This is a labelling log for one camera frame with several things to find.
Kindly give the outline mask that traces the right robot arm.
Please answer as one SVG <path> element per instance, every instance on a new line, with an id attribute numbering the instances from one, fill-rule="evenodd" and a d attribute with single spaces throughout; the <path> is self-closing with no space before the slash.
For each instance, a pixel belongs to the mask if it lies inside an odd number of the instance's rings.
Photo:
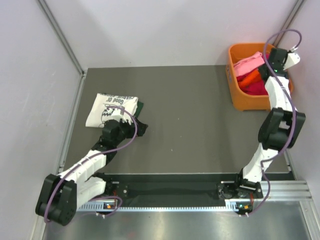
<path id="1" fill-rule="evenodd" d="M 256 152 L 233 185 L 233 192 L 239 198 L 260 187 L 263 171 L 283 149 L 293 147 L 304 125 L 306 115 L 292 106 L 287 72 L 299 61 L 297 53 L 274 47 L 267 62 L 258 68 L 268 93 L 270 112 L 259 129 Z"/>

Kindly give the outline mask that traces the orange t-shirt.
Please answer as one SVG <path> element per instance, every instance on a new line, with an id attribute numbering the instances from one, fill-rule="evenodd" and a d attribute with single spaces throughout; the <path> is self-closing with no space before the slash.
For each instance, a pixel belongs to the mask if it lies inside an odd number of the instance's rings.
<path id="1" fill-rule="evenodd" d="M 250 84 L 256 83 L 261 80 L 261 75 L 258 69 L 252 70 L 249 73 L 237 77 L 239 87 L 244 88 Z"/>

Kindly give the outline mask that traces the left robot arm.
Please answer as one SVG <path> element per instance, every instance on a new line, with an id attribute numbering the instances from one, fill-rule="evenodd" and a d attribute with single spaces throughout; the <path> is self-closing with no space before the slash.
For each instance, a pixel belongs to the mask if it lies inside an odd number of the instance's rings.
<path id="1" fill-rule="evenodd" d="M 123 119 L 105 121 L 97 143 L 81 160 L 58 175 L 49 174 L 42 184 L 35 213 L 46 223 L 66 226 L 76 211 L 93 198 L 109 198 L 113 185 L 96 173 L 111 162 L 124 140 L 132 142 L 145 134 L 148 125 L 136 117 L 132 120 L 132 123 Z"/>

